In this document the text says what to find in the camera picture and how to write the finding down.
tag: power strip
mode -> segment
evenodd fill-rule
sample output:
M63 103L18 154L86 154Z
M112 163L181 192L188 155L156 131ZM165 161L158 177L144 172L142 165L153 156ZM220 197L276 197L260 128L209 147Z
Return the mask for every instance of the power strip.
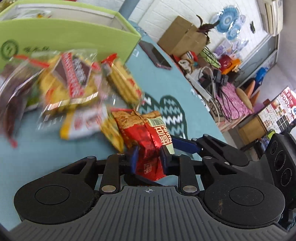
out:
M198 93L202 95L202 97L204 97L208 102L212 99L212 96L200 85L200 83L197 80L192 78L190 74L186 74L185 77L198 91Z

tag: red snack bag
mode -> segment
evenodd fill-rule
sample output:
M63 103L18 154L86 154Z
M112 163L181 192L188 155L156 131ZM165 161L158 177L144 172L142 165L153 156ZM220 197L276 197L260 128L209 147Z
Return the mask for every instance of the red snack bag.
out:
M174 154L174 148L161 114L153 111L140 115L134 110L112 111L112 114L127 148L140 147L136 174L153 181L165 177L159 151L162 145L166 145Z

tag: metal screw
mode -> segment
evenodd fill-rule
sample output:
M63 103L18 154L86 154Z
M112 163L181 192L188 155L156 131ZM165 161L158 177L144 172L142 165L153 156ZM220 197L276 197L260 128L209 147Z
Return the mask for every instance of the metal screw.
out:
M116 190L116 187L112 185L106 185L102 187L103 192L114 192L115 190Z
M197 191L197 187L195 186L191 186L191 185L187 185L185 187L183 187L183 191L184 192L188 192L188 193L193 193Z

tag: air conditioner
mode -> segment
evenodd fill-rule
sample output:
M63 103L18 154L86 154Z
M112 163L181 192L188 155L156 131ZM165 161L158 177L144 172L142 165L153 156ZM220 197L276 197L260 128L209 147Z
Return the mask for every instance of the air conditioner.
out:
M257 0L264 30L276 36L283 29L283 0Z

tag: smartphone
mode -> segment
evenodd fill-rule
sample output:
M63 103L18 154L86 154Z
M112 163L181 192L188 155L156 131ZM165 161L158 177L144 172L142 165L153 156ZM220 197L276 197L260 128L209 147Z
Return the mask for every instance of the smartphone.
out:
M171 65L166 61L166 59L162 56L162 54L154 47L153 44L141 40L139 42L139 45L145 51L148 57L152 60L152 62L156 67L167 69L167 70L172 69Z

